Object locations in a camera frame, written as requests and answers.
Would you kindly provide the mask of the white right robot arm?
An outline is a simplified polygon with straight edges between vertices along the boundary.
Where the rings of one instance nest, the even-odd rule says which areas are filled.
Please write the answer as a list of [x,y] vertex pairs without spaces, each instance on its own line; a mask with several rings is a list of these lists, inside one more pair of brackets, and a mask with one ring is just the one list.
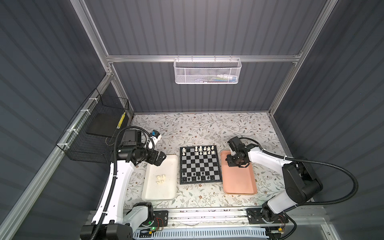
[[309,163],[295,162],[265,149],[248,148],[226,156],[229,167],[244,168],[258,163],[284,179],[285,188],[262,205],[260,215],[264,222],[272,223],[284,212],[304,205],[323,189],[323,184]]

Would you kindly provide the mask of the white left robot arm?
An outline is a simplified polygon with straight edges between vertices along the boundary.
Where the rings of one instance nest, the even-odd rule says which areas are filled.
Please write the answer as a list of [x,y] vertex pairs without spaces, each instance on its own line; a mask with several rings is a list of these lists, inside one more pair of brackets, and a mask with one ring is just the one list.
[[166,159],[164,152],[144,147],[120,146],[114,150],[114,159],[102,202],[91,221],[80,232],[82,240],[132,240],[142,224],[154,222],[153,206],[149,202],[135,204],[124,214],[125,195],[136,165],[147,162],[160,166]]

